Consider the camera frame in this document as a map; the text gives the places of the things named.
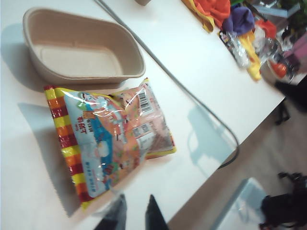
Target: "clear plastic wrapper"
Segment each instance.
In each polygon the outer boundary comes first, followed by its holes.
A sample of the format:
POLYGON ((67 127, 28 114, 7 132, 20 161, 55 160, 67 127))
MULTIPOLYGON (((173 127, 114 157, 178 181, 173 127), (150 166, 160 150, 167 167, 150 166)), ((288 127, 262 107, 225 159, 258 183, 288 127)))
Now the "clear plastic wrapper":
POLYGON ((83 208, 145 159, 176 151, 148 79, 110 95, 54 86, 45 94, 83 208))

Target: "wire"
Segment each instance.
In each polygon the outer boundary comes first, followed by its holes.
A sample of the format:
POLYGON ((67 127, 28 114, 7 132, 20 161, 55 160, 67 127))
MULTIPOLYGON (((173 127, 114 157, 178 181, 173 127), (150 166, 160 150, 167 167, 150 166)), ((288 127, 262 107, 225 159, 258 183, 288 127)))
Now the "wire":
POLYGON ((239 155, 240 149, 239 149, 239 141, 233 131, 223 122, 221 119, 211 110, 209 109, 200 99, 198 99, 191 91, 189 91, 169 70, 166 68, 166 66, 157 58, 157 56, 150 50, 150 48, 138 37, 112 10, 103 0, 94 0, 101 8, 103 8, 118 24, 125 27, 135 38, 135 40, 144 48, 144 50, 156 61, 156 63, 164 70, 164 72, 170 77, 173 82, 182 89, 183 92, 185 92, 188 96, 193 98, 200 106, 205 108, 216 120, 218 120, 227 130, 228 132, 233 136, 235 142, 236 142, 236 149, 234 156, 232 159, 227 161, 226 163, 222 164, 218 169, 221 169, 223 167, 226 167, 227 165, 231 164, 236 160, 236 158, 239 155))

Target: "pink object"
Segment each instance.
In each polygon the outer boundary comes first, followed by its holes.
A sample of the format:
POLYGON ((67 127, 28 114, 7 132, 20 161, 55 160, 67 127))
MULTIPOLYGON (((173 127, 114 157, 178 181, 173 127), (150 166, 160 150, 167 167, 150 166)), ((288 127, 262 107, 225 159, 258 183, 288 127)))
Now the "pink object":
POLYGON ((307 32, 294 43, 291 50, 285 52, 284 57, 286 58, 292 54, 294 54, 300 63, 298 72, 307 72, 307 32))

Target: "small orange object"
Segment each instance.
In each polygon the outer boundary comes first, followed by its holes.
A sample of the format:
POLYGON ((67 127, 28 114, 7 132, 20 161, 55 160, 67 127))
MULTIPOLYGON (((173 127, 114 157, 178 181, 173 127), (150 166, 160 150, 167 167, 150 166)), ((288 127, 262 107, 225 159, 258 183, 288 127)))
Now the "small orange object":
POLYGON ((281 79, 283 78, 287 73, 287 66, 283 63, 274 63, 270 61, 270 65, 272 69, 274 70, 275 74, 281 79))

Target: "plastic bag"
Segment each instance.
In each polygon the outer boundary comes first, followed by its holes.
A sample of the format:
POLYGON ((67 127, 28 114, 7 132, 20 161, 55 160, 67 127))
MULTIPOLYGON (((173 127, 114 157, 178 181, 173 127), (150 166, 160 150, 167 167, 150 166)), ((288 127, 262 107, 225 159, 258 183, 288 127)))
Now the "plastic bag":
POLYGON ((111 95, 54 86, 45 94, 83 208, 145 159, 176 151, 148 79, 111 95))

